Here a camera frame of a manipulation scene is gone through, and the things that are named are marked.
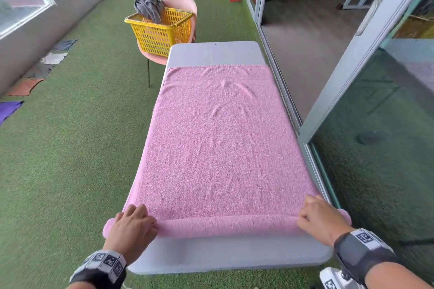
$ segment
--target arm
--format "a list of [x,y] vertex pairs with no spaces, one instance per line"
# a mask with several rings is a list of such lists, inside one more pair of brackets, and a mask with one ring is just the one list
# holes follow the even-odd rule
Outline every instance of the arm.
[[[127,265],[132,264],[157,236],[158,230],[155,223],[156,219],[148,215],[144,204],[137,208],[132,204],[129,205],[125,213],[117,213],[103,250],[117,252],[123,256]],[[88,282],[74,282],[67,289],[96,288]]]
[[[322,244],[334,247],[335,241],[354,229],[342,214],[320,195],[306,196],[297,225]],[[369,289],[432,289],[422,279],[396,263],[381,263],[372,267],[365,277]]]

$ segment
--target forearm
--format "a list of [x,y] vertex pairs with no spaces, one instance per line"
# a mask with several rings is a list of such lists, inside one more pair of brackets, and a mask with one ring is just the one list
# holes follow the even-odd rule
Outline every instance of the forearm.
[[96,289],[96,288],[87,282],[74,282],[71,283],[67,289]]
[[404,266],[396,263],[381,263],[375,265],[366,275],[368,289],[432,289]]

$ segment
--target orange cloth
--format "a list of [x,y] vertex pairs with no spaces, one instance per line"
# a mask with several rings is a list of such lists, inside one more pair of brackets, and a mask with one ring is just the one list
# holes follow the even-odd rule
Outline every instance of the orange cloth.
[[23,78],[18,80],[18,82],[12,86],[11,89],[6,93],[9,96],[28,96],[32,89],[39,84],[44,79],[31,79]]

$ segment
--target chair leg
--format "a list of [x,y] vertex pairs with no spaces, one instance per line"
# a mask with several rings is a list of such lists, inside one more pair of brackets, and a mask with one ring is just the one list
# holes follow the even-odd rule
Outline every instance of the chair leg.
[[149,88],[150,88],[151,87],[151,76],[149,74],[149,58],[147,60],[148,60],[148,84],[149,84]]

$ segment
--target person's left hand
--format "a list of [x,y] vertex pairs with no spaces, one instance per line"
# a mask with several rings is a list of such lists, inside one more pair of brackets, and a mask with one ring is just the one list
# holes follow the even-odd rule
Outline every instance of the person's left hand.
[[155,239],[157,220],[148,215],[144,204],[130,204],[124,213],[117,213],[103,249],[122,254],[127,265],[135,262]]

